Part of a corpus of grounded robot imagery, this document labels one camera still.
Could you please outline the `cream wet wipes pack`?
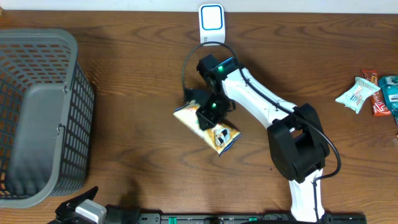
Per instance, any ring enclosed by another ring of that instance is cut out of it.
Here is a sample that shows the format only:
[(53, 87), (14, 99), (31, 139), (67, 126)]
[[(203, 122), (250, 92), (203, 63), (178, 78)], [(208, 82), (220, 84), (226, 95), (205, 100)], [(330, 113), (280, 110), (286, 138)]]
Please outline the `cream wet wipes pack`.
[(173, 115), (186, 127), (202, 138), (219, 156), (229, 150), (233, 144), (241, 137), (241, 132), (232, 126), (218, 123), (215, 127), (201, 130), (199, 119), (196, 115), (200, 104), (195, 100), (177, 108)]

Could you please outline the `blue mouthwash bottle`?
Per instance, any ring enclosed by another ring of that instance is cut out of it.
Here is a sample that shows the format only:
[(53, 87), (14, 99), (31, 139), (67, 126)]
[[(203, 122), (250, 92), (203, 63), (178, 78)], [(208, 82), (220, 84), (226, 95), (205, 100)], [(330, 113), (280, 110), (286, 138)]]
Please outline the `blue mouthwash bottle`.
[(382, 90), (385, 104), (397, 123), (397, 102), (398, 102), (398, 77), (397, 75), (383, 76), (378, 84)]

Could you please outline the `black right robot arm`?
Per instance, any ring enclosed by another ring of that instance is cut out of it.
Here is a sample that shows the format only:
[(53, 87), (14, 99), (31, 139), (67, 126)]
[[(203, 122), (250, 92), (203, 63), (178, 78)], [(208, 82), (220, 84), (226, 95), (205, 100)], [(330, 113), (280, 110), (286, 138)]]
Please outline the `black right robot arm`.
[(188, 91), (188, 97), (200, 104), (198, 127), (211, 130), (234, 103), (243, 106), (267, 130), (271, 159), (289, 181), (293, 217), (301, 222), (319, 221), (325, 211), (315, 179), (321, 177), (330, 150), (316, 110), (279, 98), (235, 58), (219, 62), (208, 55), (199, 60), (197, 72), (210, 89), (209, 93)]

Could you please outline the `orange chocolate bar wrapper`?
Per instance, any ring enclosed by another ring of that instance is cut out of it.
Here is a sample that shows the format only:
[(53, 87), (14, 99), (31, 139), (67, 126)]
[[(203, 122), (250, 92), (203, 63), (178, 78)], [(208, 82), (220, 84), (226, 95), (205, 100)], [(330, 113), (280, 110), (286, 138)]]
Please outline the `orange chocolate bar wrapper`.
[[(378, 86), (378, 77), (376, 70), (361, 70), (363, 77)], [(386, 104), (383, 102), (380, 91), (375, 92), (371, 96), (371, 106), (373, 110), (373, 116), (389, 116), (391, 111), (387, 108)]]

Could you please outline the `mint green small packet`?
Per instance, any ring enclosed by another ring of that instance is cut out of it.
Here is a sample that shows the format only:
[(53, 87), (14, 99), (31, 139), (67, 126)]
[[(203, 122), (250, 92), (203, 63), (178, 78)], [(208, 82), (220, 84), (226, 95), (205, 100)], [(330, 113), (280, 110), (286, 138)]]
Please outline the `mint green small packet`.
[(375, 94), (380, 88), (364, 78), (356, 77), (354, 85), (341, 96), (335, 99), (337, 103), (344, 104), (346, 107), (358, 114), (364, 101)]

